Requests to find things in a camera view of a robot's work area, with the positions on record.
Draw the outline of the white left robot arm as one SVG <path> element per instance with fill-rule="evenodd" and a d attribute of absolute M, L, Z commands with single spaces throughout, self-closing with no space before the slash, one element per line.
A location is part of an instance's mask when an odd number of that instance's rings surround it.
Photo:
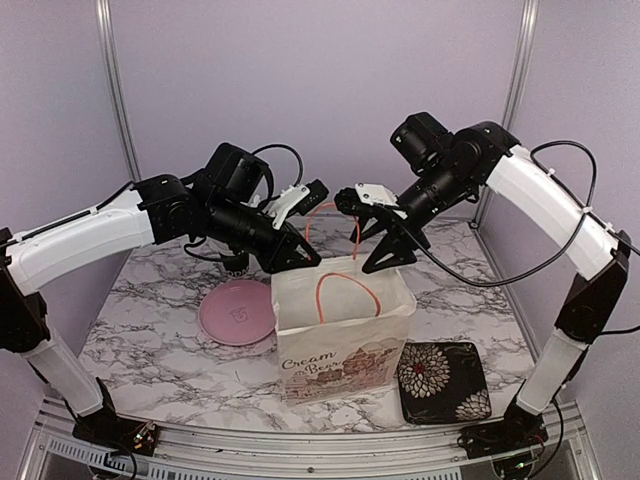
<path fill-rule="evenodd" d="M 274 188 L 258 154 L 220 144 L 205 167 L 185 177 L 161 174 L 129 182 L 105 201 L 44 226 L 1 232 L 1 347 L 20 355 L 86 420 L 106 445 L 125 438 L 107 390 L 47 323 L 43 288 L 123 252 L 185 237 L 214 240 L 255 258 L 267 274 L 314 267 L 321 257 L 293 227 L 326 199 L 320 180 Z"/>

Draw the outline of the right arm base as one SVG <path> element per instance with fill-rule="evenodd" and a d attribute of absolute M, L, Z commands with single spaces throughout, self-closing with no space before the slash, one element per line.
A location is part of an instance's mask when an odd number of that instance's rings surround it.
<path fill-rule="evenodd" d="M 513 400 L 501 420 L 463 428 L 457 443 L 469 459 L 475 459 L 545 443 L 548 438 L 542 415 L 525 411 Z"/>

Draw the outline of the black floral square plate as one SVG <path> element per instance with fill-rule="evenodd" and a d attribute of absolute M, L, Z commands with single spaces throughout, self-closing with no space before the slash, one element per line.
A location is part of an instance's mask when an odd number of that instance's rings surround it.
<path fill-rule="evenodd" d="M 414 425 L 485 420 L 492 406 L 471 342 L 408 342 L 396 369 L 404 420 Z"/>

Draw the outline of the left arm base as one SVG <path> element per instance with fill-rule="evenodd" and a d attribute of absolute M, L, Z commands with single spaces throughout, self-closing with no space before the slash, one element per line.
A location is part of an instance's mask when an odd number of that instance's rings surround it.
<path fill-rule="evenodd" d="M 151 457 L 156 449 L 160 427 L 150 420 L 124 418 L 116 409 L 106 385 L 97 379 L 103 396 L 102 408 L 88 416 L 74 416 L 74 438 L 116 448 L 119 452 Z"/>

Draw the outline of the cream bear paper bag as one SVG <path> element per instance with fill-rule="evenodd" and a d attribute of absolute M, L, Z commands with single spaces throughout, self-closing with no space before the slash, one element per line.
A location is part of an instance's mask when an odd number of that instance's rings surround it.
<path fill-rule="evenodd" d="M 416 299 L 395 268 L 363 273 L 366 259 L 353 252 L 272 276 L 278 365 L 288 404 L 391 383 Z"/>

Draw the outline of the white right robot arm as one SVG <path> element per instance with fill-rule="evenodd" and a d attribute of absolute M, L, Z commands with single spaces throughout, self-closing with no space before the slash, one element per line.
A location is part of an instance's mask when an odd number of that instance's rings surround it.
<path fill-rule="evenodd" d="M 579 367 L 603 334 L 628 279 L 631 241 L 595 217 L 562 187 L 533 152 L 493 121 L 448 131 L 426 112 L 409 116 L 391 143 L 411 166 L 417 181 L 401 195 L 382 185 L 359 183 L 357 198 L 377 222 L 371 234 L 386 234 L 363 268 L 373 273 L 415 262 L 428 248 L 423 227 L 483 187 L 508 200 L 559 246 L 576 275 L 554 330 L 531 374 L 518 391 L 495 438 L 515 448 L 534 431 L 534 419 Z"/>

